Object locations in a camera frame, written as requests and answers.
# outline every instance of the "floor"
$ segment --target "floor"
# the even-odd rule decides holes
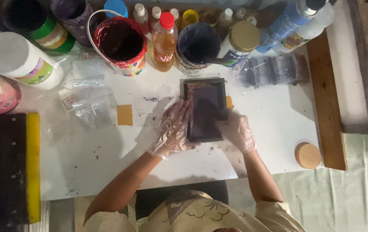
[[[345,134],[349,170],[274,175],[293,216],[308,232],[368,232],[368,135]],[[247,178],[227,180],[229,205],[254,214]],[[52,201],[49,229],[74,232],[74,200]]]

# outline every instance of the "red bottle cap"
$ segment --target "red bottle cap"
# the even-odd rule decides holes
[[[160,25],[164,29],[171,29],[174,27],[175,18],[170,12],[163,12],[160,16]]]

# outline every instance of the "beige shirt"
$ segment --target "beige shirt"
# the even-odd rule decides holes
[[[142,224],[140,232],[213,232],[235,227],[242,232],[305,232],[286,202],[259,201],[255,217],[213,200],[202,192],[170,196]],[[125,214],[99,212],[85,224],[87,232],[136,232]]]

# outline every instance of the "gold lid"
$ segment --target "gold lid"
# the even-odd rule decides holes
[[[230,44],[237,51],[250,52],[254,50],[260,42],[259,29],[249,21],[240,21],[234,24],[228,39]]]

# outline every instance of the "orange juice bottle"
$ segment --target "orange juice bottle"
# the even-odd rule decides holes
[[[163,12],[152,31],[154,66],[161,72],[170,70],[174,62],[174,50],[178,39],[178,30],[174,22],[175,18],[170,12]]]

